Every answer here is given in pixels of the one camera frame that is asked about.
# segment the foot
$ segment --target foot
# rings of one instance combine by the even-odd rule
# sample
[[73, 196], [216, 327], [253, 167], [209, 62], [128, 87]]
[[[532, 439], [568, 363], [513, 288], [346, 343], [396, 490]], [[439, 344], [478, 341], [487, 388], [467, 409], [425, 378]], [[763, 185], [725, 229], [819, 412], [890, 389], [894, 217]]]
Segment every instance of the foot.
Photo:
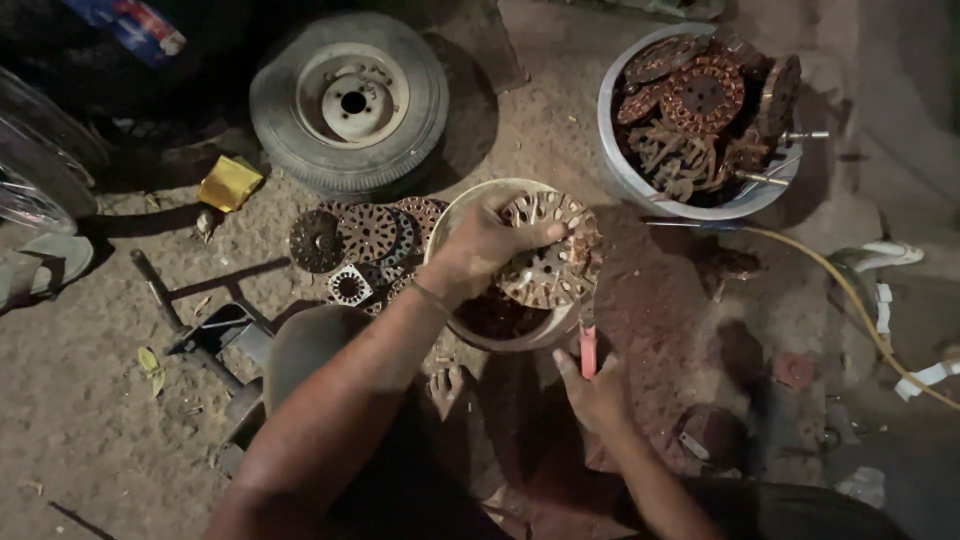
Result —
[[440, 421], [446, 420], [457, 398], [464, 389], [464, 374], [460, 366], [442, 369], [430, 377], [426, 385], [426, 395], [437, 408]]

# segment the white wheel rim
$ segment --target white wheel rim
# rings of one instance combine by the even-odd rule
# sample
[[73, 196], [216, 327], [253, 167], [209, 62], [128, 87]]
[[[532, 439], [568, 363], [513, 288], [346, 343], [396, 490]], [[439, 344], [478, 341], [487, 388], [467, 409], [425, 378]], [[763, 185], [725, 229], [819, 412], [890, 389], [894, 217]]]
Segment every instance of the white wheel rim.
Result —
[[334, 148], [367, 148], [384, 140], [409, 107], [406, 73], [372, 45], [327, 45], [298, 73], [298, 120], [314, 138]]

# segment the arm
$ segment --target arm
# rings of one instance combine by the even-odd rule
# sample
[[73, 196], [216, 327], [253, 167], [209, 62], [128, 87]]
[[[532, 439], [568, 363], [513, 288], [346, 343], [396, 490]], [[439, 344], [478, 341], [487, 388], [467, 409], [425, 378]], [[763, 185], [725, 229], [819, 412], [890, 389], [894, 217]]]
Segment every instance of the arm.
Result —
[[406, 388], [446, 324], [517, 252], [560, 240], [563, 226], [504, 226], [509, 192], [465, 210], [441, 251], [343, 351], [303, 382], [251, 443], [206, 538], [312, 537], [379, 446]]
[[707, 514], [637, 432], [627, 412], [630, 400], [623, 362], [609, 355], [603, 369], [592, 380], [586, 380], [566, 353], [554, 351], [553, 357], [573, 411], [610, 451], [647, 526], [662, 540], [722, 539]]

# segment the sandy ground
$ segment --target sandy ground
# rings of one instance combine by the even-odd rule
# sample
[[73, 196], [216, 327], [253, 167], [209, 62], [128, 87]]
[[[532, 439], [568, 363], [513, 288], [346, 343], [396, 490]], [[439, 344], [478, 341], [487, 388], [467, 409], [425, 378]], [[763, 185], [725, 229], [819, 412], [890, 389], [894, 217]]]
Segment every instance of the sandy ground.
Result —
[[[734, 28], [739, 24], [743, 28], [738, 30], [753, 33], [746, 37], [768, 44], [772, 52], [793, 50], [806, 36], [801, 28], [787, 33], [790, 38], [782, 37], [785, 34], [769, 22], [779, 18], [778, 13], [763, 10], [762, 2], [744, 4]], [[759, 254], [767, 271], [749, 284], [735, 283], [724, 303], [711, 304], [689, 257], [696, 239], [643, 230], [636, 215], [620, 207], [601, 180], [594, 114], [599, 82], [620, 51], [660, 24], [519, 0], [504, 1], [501, 9], [531, 82], [494, 96], [467, 53], [452, 42], [434, 39], [449, 70], [453, 99], [444, 165], [424, 189], [452, 200], [485, 180], [526, 177], [597, 208], [611, 246], [597, 301], [600, 328], [633, 368], [641, 425], [673, 469], [695, 473], [699, 467], [670, 444], [669, 436], [687, 406], [715, 403], [745, 414], [749, 402], [736, 377], [729, 375], [740, 364], [762, 369], [766, 360], [784, 351], [815, 360], [838, 355], [835, 336], [824, 334], [833, 320], [823, 301], [826, 281], [797, 253], [735, 236], [724, 242]], [[260, 162], [259, 153], [244, 140], [238, 136], [221, 142]], [[182, 182], [185, 187], [156, 194], [164, 210], [195, 200], [195, 183], [203, 174], [199, 169], [191, 174]], [[159, 350], [172, 333], [127, 252], [143, 249], [171, 289], [205, 282], [286, 257], [290, 224], [317, 200], [295, 182], [272, 177], [241, 211], [227, 217], [208, 245], [192, 238], [189, 228], [116, 234], [110, 241], [115, 253], [56, 301], [0, 318], [0, 515], [7, 517], [0, 520], [0, 536], [84, 538], [45, 506], [47, 500], [77, 511], [117, 538], [202, 534], [206, 516], [226, 486], [207, 462], [228, 430], [223, 416], [227, 395], [209, 373], [162, 357], [164, 393], [160, 400], [151, 397], [151, 385], [136, 364], [136, 349]], [[156, 213], [137, 194], [104, 197], [102, 205], [107, 216]], [[777, 211], [781, 218], [796, 213], [790, 207]], [[803, 223], [808, 215], [793, 221]], [[123, 227], [129, 222], [117, 223]], [[0, 248], [17, 247], [33, 234], [4, 226]], [[278, 266], [240, 282], [247, 300], [270, 319], [296, 301], [322, 295], [319, 282], [308, 274]], [[195, 316], [194, 307], [208, 295], [210, 304]], [[212, 288], [182, 298], [177, 307], [184, 322], [194, 324], [227, 300], [223, 287]], [[478, 352], [466, 347], [458, 351], [458, 361], [479, 379], [492, 373], [487, 372], [491, 363]], [[242, 380], [256, 374], [242, 357], [230, 356], [228, 363]], [[520, 372], [531, 365], [541, 387], [556, 379], [549, 362], [534, 358], [526, 364], [507, 362], [505, 381], [523, 381]], [[431, 369], [435, 367], [428, 363], [425, 370]], [[508, 402], [504, 410], [518, 410], [515, 395], [520, 392], [498, 390], [497, 396]], [[822, 403], [813, 399], [822, 395], [823, 388], [815, 386], [803, 403]], [[203, 413], [185, 415], [201, 405]], [[812, 424], [798, 431], [812, 436], [819, 430], [818, 412], [815, 408], [802, 415]], [[484, 430], [470, 429], [480, 433], [471, 437], [479, 446], [473, 449], [470, 476], [493, 478], [478, 488], [489, 491], [510, 472], [488, 474], [497, 466], [492, 454], [480, 449], [486, 448]], [[502, 462], [499, 468], [509, 469]], [[823, 482], [819, 465], [805, 462], [778, 468], [771, 478]], [[42, 496], [30, 482], [42, 483]], [[581, 517], [573, 519], [589, 523], [590, 518]], [[62, 535], [57, 527], [65, 528]], [[600, 535], [596, 528], [585, 530], [589, 537]], [[545, 528], [540, 532], [548, 535]]]

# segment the spare tire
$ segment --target spare tire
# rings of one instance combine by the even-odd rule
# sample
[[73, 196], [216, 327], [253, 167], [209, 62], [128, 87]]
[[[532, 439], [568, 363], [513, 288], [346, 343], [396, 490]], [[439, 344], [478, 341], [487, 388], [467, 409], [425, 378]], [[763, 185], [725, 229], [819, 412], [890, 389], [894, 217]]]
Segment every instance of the spare tire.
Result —
[[323, 196], [396, 197], [446, 123], [444, 68], [420, 35], [371, 12], [307, 26], [251, 85], [274, 166]]

